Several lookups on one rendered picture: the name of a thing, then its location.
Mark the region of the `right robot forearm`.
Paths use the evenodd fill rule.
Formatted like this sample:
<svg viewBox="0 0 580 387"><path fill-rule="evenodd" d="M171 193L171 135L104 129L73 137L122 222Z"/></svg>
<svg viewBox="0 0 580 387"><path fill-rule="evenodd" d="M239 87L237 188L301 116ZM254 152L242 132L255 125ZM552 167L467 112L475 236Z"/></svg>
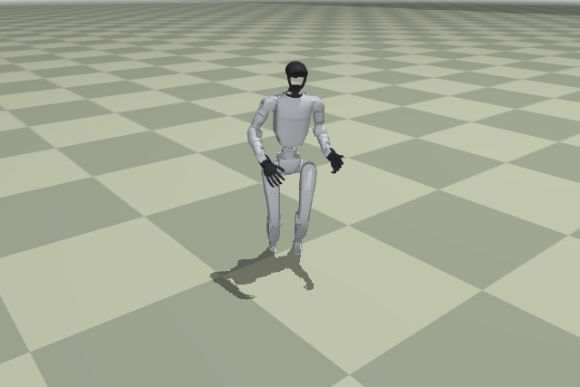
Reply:
<svg viewBox="0 0 580 387"><path fill-rule="evenodd" d="M266 160L266 152L264 151L262 141L256 136L256 131L253 127L248 129L247 139L250 146L253 148L255 157L258 159L258 161L262 163L264 160Z"/></svg>

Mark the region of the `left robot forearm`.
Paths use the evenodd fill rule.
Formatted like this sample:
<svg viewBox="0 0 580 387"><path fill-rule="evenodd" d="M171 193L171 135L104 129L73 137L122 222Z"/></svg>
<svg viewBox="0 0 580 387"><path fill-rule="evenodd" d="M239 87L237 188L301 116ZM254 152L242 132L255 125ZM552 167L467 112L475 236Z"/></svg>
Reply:
<svg viewBox="0 0 580 387"><path fill-rule="evenodd" d="M327 134L327 130L324 126L325 129L325 134L321 134L317 139L318 142L320 143L320 147L321 147L321 152L324 153L325 157L327 157L330 154L330 148L332 148L331 143L329 141L329 137Z"/></svg>

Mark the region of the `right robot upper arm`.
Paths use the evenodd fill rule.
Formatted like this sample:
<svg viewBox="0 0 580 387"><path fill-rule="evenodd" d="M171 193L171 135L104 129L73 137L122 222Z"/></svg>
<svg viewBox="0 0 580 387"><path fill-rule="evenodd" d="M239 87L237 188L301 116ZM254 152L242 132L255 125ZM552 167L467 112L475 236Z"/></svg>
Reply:
<svg viewBox="0 0 580 387"><path fill-rule="evenodd" d="M253 118L253 121L249 128L253 127L256 131L256 136L261 139L262 131L260 127L266 121L266 117L269 115L270 111L273 111L276 108L278 101L277 96L267 96L262 99L260 102L259 108Z"/></svg>

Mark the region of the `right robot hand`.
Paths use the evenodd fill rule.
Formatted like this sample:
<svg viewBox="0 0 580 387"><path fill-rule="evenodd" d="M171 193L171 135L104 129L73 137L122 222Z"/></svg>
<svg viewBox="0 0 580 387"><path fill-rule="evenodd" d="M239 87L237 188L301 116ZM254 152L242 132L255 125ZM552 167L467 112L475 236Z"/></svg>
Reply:
<svg viewBox="0 0 580 387"><path fill-rule="evenodd" d="M278 184L275 182L274 178L272 177L272 175L275 177L275 179L282 184L282 182L278 179L277 176L279 176L279 178L281 178L282 180L285 180L277 171L277 169L280 169L282 171L285 171L283 168L275 165L274 163L272 163L272 161L269 159L269 157L267 155L266 156L266 160L264 160L262 163L260 163L261 167L264 169L264 174L266 176L266 179L268 181L268 183L274 188L275 186L272 184L272 182L270 181L270 179L274 182L274 184L276 186L278 186ZM277 176L276 176L276 174ZM270 178L269 178L270 177Z"/></svg>

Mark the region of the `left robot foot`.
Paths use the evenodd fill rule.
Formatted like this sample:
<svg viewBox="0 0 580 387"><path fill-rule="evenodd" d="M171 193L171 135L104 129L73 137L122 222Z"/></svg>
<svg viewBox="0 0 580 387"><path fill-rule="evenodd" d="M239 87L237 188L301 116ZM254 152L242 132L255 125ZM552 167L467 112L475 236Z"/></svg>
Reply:
<svg viewBox="0 0 580 387"><path fill-rule="evenodd" d="M302 243L299 243L298 241L294 242L294 240L293 240L293 252L294 254L300 255L303 253Z"/></svg>

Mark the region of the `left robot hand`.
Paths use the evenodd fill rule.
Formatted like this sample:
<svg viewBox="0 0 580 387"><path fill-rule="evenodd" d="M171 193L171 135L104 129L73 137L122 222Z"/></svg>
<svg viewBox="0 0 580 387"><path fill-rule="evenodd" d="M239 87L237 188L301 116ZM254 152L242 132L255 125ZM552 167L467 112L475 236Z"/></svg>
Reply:
<svg viewBox="0 0 580 387"><path fill-rule="evenodd" d="M329 161L331 161L331 166L333 168L333 171L331 171L333 174L336 173L336 171L339 171L339 169L342 167L341 165L343 165L342 159L343 155L338 155L336 154L336 152L334 151L334 149L330 148L330 154L326 157Z"/></svg>

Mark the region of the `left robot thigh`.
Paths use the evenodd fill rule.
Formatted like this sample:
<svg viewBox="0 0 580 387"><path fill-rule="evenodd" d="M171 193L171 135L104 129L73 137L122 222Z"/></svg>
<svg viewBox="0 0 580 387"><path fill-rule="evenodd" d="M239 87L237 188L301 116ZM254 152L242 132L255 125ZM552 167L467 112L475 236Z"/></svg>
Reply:
<svg viewBox="0 0 580 387"><path fill-rule="evenodd" d="M295 224L305 227L309 221L317 170L313 162L301 160L299 180L299 209L295 212Z"/></svg>

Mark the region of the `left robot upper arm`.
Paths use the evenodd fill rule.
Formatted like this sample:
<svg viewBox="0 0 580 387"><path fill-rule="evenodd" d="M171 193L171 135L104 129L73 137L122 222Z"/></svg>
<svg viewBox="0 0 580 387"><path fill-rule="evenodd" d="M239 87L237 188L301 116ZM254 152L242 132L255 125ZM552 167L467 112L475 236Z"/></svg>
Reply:
<svg viewBox="0 0 580 387"><path fill-rule="evenodd" d="M314 125L313 132L315 137L325 134L324 129L324 103L318 96L311 96L313 101Z"/></svg>

